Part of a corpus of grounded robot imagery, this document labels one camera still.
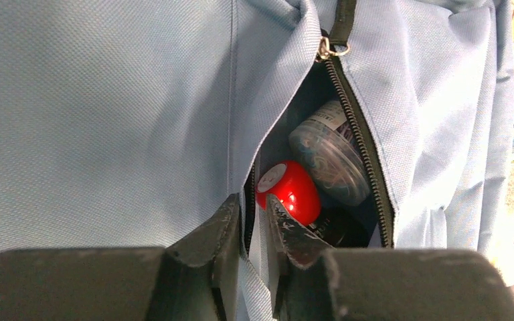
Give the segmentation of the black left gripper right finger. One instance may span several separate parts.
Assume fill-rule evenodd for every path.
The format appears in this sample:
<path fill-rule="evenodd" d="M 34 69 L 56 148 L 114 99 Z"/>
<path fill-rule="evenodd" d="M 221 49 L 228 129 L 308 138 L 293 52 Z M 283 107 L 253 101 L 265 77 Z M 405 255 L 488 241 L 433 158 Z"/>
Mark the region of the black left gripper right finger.
<path fill-rule="evenodd" d="M 514 295 L 479 253 L 334 248 L 267 196 L 277 320 L 514 320 Z"/>

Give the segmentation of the red knob toy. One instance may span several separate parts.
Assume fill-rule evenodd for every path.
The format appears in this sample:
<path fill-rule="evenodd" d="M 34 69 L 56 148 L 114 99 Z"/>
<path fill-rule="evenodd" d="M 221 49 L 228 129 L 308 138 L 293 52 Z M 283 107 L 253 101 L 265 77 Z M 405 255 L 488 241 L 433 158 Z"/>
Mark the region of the red knob toy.
<path fill-rule="evenodd" d="M 255 192 L 262 209 L 267 208 L 268 195 L 276 196 L 293 219 L 334 247 L 367 247 L 369 243 L 366 228 L 350 210 L 321 205 L 312 178 L 293 160 L 271 167 L 256 183 Z"/>

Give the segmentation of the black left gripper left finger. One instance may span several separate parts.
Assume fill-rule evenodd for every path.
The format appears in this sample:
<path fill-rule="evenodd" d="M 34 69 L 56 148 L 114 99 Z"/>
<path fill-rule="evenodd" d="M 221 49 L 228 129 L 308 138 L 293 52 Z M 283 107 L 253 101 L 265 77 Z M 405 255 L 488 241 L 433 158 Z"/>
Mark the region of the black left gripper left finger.
<path fill-rule="evenodd" d="M 234 320 L 240 197 L 169 247 L 0 253 L 0 320 Z"/>

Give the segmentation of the blue student backpack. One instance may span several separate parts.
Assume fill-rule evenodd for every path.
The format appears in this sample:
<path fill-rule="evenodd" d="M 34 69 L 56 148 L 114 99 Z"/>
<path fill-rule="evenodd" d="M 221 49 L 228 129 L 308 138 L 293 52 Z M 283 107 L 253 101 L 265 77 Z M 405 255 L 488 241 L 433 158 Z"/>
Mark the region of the blue student backpack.
<path fill-rule="evenodd" d="M 277 320 L 260 177 L 341 103 L 353 249 L 488 262 L 509 176 L 508 1 L 0 1 L 0 253 L 169 247 L 240 197 L 234 320 Z"/>

